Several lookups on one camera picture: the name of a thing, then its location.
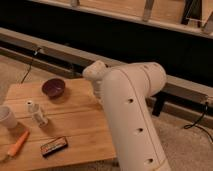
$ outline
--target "small box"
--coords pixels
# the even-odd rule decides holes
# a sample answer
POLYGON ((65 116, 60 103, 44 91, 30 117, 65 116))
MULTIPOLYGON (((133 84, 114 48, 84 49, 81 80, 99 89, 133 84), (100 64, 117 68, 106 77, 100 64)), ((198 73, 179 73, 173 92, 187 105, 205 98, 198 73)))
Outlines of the small box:
POLYGON ((65 137, 57 138, 47 144, 41 146, 41 154, 43 157, 47 157, 61 149, 68 147, 68 143, 65 137))

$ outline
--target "screw hole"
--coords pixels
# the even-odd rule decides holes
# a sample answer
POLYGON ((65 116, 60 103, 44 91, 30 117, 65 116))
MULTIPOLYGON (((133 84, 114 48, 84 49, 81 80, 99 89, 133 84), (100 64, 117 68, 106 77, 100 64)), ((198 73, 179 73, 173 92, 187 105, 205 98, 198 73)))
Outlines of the screw hole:
POLYGON ((154 160, 153 159, 147 159, 145 162, 144 162, 144 164, 151 164, 152 162, 153 162, 154 160))
POLYGON ((137 134, 140 134, 141 132, 143 132, 143 128, 138 128, 138 129, 136 129, 134 134, 137 135, 137 134))
POLYGON ((134 101, 133 99, 128 99, 127 100, 128 103, 133 103, 133 101, 134 101))

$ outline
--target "white bottle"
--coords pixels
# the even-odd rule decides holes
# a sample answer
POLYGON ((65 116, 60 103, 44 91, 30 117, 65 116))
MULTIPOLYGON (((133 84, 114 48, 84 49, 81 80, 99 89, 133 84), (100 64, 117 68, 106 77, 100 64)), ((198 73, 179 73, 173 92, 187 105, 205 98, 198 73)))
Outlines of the white bottle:
POLYGON ((48 119, 44 117, 39 104, 35 104, 32 100, 30 100, 27 102, 27 106, 29 114, 39 127, 45 126, 48 123, 48 119))

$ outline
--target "orange carrot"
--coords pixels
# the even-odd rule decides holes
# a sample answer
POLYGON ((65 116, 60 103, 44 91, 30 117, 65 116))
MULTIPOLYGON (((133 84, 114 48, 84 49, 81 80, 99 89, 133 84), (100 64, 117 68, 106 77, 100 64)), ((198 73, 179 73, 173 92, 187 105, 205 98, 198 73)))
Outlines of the orange carrot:
POLYGON ((7 152, 7 155, 10 157, 14 157, 17 154, 17 152, 21 149, 24 142, 27 140, 29 134, 30 132, 26 130, 17 140, 17 142, 10 147, 9 151, 7 152))

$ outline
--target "metal rail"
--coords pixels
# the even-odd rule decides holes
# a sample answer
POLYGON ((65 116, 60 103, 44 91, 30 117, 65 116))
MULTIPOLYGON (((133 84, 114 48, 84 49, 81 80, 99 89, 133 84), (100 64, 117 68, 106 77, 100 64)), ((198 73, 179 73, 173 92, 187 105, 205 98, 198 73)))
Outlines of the metal rail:
MULTIPOLYGON (((124 62, 96 55, 86 51, 71 48, 58 43, 0 28, 0 40, 35 51, 41 48, 40 53, 52 56, 80 66, 88 66, 96 60, 102 60, 108 66, 123 65, 124 62)), ((167 84, 164 92, 203 104, 207 96, 213 97, 213 88, 185 79, 167 75, 167 84)))

